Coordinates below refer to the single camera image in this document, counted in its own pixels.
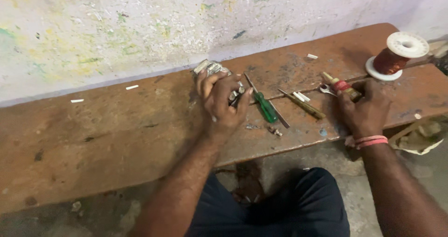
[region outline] green screwdriver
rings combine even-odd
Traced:
[[[252,81],[249,79],[249,76],[244,73],[244,75],[246,76],[247,81],[249,82],[249,84],[254,88],[255,91],[255,99],[260,102],[261,105],[261,109],[263,109],[263,115],[264,118],[269,122],[269,123],[274,123],[276,122],[279,118],[277,117],[276,111],[274,110],[274,108],[272,107],[271,103],[269,103],[269,101],[267,101],[264,98],[263,93],[260,93],[259,91],[257,91],[257,89],[254,86],[254,83],[252,83]]]

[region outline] dark trousers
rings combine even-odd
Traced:
[[[293,178],[276,194],[243,208],[214,174],[208,178],[187,236],[350,236],[344,202],[323,168]]]

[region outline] white wall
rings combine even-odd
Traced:
[[[381,22],[426,39],[448,34],[447,0],[0,4],[0,106],[155,76],[204,58],[225,60]]]

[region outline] wooden workbench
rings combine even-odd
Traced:
[[[390,24],[376,24],[318,40],[223,61],[247,71],[259,91],[291,125],[266,130],[257,105],[222,150],[218,166],[278,154],[348,135],[336,99],[316,91],[321,72],[345,80],[364,78],[365,61],[377,55]],[[319,56],[307,58],[307,54]],[[125,90],[125,87],[139,85]],[[404,70],[382,85],[393,100],[387,127],[415,114],[448,112],[448,79],[433,65]],[[189,71],[136,80],[0,109],[0,213],[67,201],[163,176],[201,127],[200,104]],[[277,88],[308,92],[327,119],[317,121]],[[71,103],[72,99],[85,99]],[[245,129],[246,124],[261,129]]]

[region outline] copper wire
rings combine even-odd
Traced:
[[[410,58],[397,55],[386,48],[373,60],[373,67],[378,73],[390,75],[403,69],[409,60]]]

